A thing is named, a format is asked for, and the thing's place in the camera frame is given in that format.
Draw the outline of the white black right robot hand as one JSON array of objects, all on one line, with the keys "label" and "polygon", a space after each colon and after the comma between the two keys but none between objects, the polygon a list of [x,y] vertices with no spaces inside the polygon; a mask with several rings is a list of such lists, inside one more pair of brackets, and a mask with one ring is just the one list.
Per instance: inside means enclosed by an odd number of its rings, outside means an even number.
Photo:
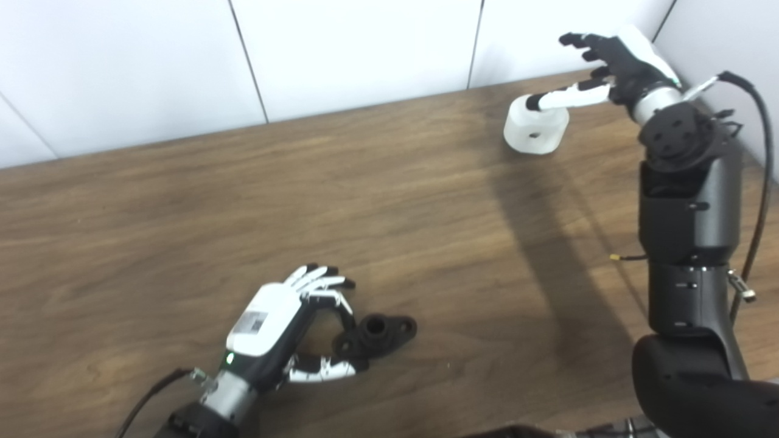
[{"label": "white black right robot hand", "polygon": [[524,103],[528,111],[587,107],[606,102],[632,109],[655,89],[681,89],[678,75],[635,27],[623,27],[615,36],[568,32],[559,37],[559,44],[582,49],[582,59],[602,61],[603,66],[593,70],[588,80],[529,95]]}]

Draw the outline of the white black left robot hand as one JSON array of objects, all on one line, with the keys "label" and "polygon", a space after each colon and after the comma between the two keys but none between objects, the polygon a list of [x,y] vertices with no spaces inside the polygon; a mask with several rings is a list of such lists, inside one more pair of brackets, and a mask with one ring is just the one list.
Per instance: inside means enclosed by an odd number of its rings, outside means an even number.
[{"label": "white black left robot hand", "polygon": [[218,371],[239,377],[259,393],[286,383],[322,383],[366,372],[368,360],[298,351],[318,311],[332,310],[343,329],[356,328],[354,311],[342,293],[354,287],[337,267],[316,263],[262,285],[228,333]]}]

